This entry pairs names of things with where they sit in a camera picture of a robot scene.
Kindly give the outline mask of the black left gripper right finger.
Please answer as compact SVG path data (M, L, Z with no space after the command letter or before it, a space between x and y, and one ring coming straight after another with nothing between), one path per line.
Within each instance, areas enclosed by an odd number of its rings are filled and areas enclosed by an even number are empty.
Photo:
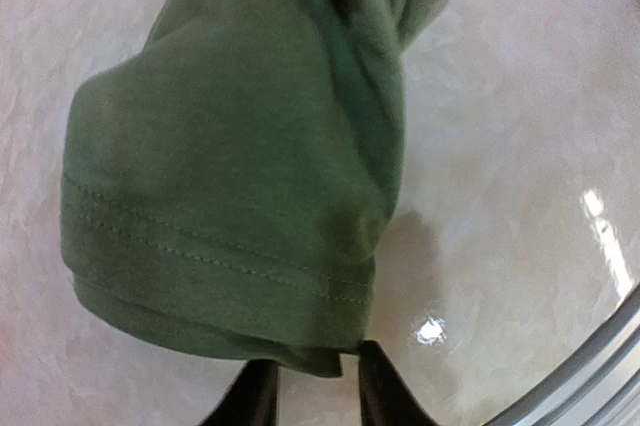
M437 426L376 341L364 341L358 356L363 426Z

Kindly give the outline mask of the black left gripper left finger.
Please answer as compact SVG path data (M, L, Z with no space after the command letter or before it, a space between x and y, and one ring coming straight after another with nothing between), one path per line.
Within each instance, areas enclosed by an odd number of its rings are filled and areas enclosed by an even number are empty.
M275 426L278 386L279 367L274 361L247 362L199 426Z

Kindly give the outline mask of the green sleeveless shirt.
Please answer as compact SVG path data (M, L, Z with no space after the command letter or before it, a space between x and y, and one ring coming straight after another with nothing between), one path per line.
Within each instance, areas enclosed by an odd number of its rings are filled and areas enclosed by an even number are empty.
M167 0L71 103L80 304L179 352L340 376L399 195L402 55L446 1Z

